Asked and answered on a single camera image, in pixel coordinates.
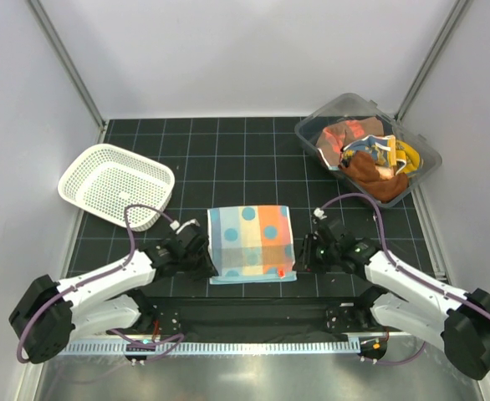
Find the blue polka dot towel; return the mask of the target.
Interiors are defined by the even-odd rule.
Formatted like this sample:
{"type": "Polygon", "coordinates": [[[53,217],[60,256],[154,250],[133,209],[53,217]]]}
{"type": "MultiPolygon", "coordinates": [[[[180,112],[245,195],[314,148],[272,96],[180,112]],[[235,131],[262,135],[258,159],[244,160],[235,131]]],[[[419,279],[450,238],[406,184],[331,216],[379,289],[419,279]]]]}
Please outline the blue polka dot towel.
{"type": "Polygon", "coordinates": [[[297,273],[289,208],[227,206],[207,211],[212,285],[294,282],[297,273]]]}

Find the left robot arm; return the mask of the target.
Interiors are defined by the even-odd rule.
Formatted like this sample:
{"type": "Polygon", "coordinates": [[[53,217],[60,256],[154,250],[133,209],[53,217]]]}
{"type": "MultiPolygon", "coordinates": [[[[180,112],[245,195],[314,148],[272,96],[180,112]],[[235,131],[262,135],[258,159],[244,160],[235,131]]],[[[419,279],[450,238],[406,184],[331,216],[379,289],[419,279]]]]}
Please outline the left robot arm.
{"type": "Polygon", "coordinates": [[[208,246],[197,221],[173,222],[166,239],[142,246],[132,241],[125,257],[106,266],[60,281],[34,279],[8,318],[18,336],[17,360],[47,362],[70,342],[97,332],[148,333],[158,313],[141,288],[178,272],[215,276],[208,246]]]}

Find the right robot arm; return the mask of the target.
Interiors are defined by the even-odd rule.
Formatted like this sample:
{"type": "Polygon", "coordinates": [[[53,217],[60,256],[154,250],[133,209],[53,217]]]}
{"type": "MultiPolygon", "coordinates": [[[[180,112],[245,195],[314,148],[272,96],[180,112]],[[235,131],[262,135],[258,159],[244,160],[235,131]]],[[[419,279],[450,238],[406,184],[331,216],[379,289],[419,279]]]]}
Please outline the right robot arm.
{"type": "Polygon", "coordinates": [[[369,238],[357,239],[338,219],[313,219],[300,258],[308,272],[338,267],[369,283],[354,310],[355,324],[407,332],[441,350],[461,373],[490,372],[490,293],[467,292],[418,271],[369,238]]]}

